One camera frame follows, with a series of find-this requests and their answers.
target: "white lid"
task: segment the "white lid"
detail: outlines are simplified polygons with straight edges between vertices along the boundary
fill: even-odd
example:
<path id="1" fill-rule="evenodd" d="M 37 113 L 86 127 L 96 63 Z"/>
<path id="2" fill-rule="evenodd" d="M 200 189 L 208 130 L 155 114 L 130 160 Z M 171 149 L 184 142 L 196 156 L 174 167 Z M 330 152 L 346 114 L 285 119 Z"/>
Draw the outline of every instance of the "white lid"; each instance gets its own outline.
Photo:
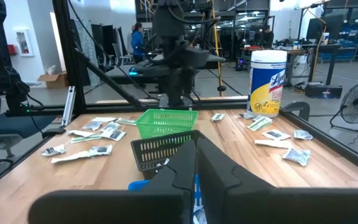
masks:
<path id="1" fill-rule="evenodd" d="M 284 50 L 256 50 L 251 55 L 251 62 L 287 62 L 287 52 Z"/>

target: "blue jacket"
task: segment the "blue jacket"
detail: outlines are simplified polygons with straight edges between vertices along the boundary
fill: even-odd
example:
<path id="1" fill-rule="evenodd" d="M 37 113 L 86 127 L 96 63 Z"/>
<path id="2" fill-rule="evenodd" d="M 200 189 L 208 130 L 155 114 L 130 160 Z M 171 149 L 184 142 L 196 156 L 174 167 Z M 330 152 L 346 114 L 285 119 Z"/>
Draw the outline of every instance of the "blue jacket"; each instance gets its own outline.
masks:
<path id="1" fill-rule="evenodd" d="M 134 49 L 134 55 L 143 56 L 143 35 L 139 31 L 135 31 L 132 34 L 132 48 Z"/>

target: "disinfecting wipes container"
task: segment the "disinfecting wipes container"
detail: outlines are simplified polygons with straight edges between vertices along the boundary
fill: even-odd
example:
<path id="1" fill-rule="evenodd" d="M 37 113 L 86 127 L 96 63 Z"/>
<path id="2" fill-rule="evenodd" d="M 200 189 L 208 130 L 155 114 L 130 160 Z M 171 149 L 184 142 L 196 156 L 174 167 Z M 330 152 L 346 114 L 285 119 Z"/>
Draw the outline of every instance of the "disinfecting wipes container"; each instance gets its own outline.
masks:
<path id="1" fill-rule="evenodd" d="M 276 117 L 280 111 L 287 52 L 258 50 L 251 56 L 247 112 Z"/>

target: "black basket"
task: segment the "black basket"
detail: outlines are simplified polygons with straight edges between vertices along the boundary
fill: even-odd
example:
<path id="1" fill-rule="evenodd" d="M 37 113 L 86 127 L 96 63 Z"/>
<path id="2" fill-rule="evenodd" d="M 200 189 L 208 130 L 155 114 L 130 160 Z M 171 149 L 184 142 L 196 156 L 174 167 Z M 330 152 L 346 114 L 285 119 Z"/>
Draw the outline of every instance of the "black basket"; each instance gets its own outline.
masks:
<path id="1" fill-rule="evenodd" d="M 197 148 L 199 138 L 208 139 L 200 131 L 194 130 L 132 141 L 132 152 L 137 168 L 146 180 L 151 179 L 157 174 L 156 170 L 161 169 L 165 160 L 175 155 L 184 142 L 193 140 Z"/>

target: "concrete floor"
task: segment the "concrete floor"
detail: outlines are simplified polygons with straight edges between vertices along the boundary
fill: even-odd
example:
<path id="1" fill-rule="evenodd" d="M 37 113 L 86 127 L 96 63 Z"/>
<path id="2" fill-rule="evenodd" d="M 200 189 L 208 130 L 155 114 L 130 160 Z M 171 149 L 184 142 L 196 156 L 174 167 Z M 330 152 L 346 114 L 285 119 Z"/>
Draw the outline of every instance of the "concrete floor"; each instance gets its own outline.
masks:
<path id="1" fill-rule="evenodd" d="M 228 83 L 231 87 L 236 89 L 242 95 L 248 94 L 249 88 L 249 73 L 247 71 L 236 72 L 234 70 L 233 63 L 227 63 L 223 66 L 223 80 Z M 328 72 L 328 63 L 317 64 L 316 75 L 314 80 L 316 82 L 325 82 Z M 303 65 L 299 65 L 295 69 L 294 75 L 303 73 L 307 74 L 308 71 L 304 70 Z M 293 79 L 292 83 L 307 81 L 307 78 Z M 358 62 L 339 62 L 336 64 L 334 69 L 334 75 L 331 84 L 341 85 L 343 87 L 342 97 L 358 83 Z M 237 96 L 238 94 L 227 86 L 227 91 L 224 92 L 225 96 Z M 133 85 L 122 85 L 123 89 L 128 91 L 130 94 L 137 98 L 144 98 L 145 95 L 139 89 Z M 209 71 L 202 70 L 196 76 L 196 88 L 195 90 L 200 96 L 219 96 L 219 92 L 216 90 L 218 87 L 218 79 Z M 155 85 L 147 85 L 147 91 L 155 90 Z M 96 103 L 99 100 L 118 100 L 122 99 L 112 88 L 107 84 L 102 84 L 97 88 L 91 88 L 90 86 L 85 87 L 86 102 L 88 104 Z M 64 105 L 67 89 L 49 90 L 45 88 L 32 88 L 30 95 L 40 100 L 45 105 Z M 328 133 L 338 141 L 345 145 L 350 146 L 353 150 L 358 152 L 358 138 L 354 144 L 350 144 L 354 138 L 357 137 L 358 133 L 343 131 L 338 129 L 331 129 L 329 120 L 338 111 L 341 104 L 341 100 L 323 100 L 323 99 L 311 99 L 304 94 L 294 93 L 291 88 L 287 88 L 283 91 L 282 106 L 285 106 L 293 101 L 305 101 L 309 103 L 311 107 L 311 118 L 310 123 Z M 2 109 L 6 110 L 6 103 L 2 102 Z M 350 127 L 349 124 L 345 123 L 342 118 L 336 118 L 337 124 Z M 25 153 L 33 145 L 41 140 L 40 134 L 23 140 L 20 144 L 13 147 L 12 150 L 18 156 Z"/>

